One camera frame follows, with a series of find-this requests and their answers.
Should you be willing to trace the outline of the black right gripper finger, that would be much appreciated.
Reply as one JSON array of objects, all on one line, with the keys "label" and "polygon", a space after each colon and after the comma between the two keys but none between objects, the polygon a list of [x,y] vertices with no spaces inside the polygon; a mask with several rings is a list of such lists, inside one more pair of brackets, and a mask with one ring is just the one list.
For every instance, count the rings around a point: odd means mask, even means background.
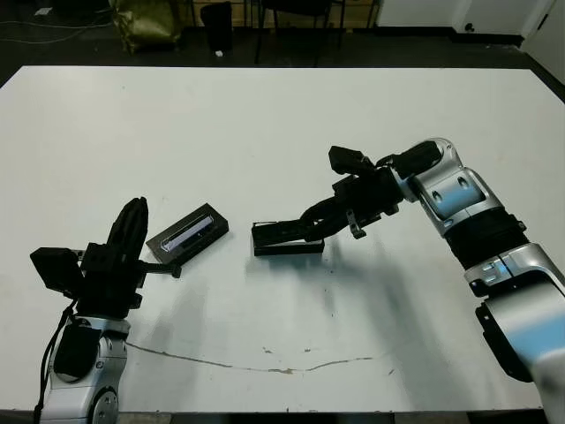
[{"label": "black right gripper finger", "polygon": [[300,217],[304,222],[347,221],[345,207],[335,197],[329,197],[308,208]]},{"label": "black right gripper finger", "polygon": [[341,210],[336,213],[315,219],[305,233],[305,241],[322,240],[346,228],[349,221],[346,212]]}]

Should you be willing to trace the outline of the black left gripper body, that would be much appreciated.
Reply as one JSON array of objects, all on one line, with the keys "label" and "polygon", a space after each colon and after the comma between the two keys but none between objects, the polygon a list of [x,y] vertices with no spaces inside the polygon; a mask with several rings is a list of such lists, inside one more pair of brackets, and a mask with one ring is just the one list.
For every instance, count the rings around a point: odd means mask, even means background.
[{"label": "black left gripper body", "polygon": [[137,290],[148,274],[181,276],[178,265],[145,262],[117,246],[95,243],[87,246],[80,269],[84,280],[79,285],[77,312],[105,318],[125,318],[140,307],[142,296]]}]

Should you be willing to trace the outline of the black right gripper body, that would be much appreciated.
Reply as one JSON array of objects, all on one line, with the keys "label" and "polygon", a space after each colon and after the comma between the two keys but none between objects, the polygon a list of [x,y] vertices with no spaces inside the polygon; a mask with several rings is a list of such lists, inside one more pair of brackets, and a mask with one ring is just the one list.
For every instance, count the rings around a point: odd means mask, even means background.
[{"label": "black right gripper body", "polygon": [[332,188],[355,239],[365,237],[363,228],[378,221],[381,214],[395,214],[404,200],[390,168],[379,168],[361,176],[349,175]]}]

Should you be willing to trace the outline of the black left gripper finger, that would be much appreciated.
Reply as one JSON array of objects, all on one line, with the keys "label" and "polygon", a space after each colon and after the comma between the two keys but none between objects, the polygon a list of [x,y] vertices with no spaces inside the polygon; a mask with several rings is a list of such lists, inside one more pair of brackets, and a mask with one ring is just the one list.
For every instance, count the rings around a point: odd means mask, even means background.
[{"label": "black left gripper finger", "polygon": [[125,253],[128,260],[138,260],[147,236],[148,206],[145,197],[133,199],[125,220]]},{"label": "black left gripper finger", "polygon": [[126,203],[112,224],[107,244],[116,247],[125,257],[133,261],[139,256],[137,249],[137,207],[138,198]]}]

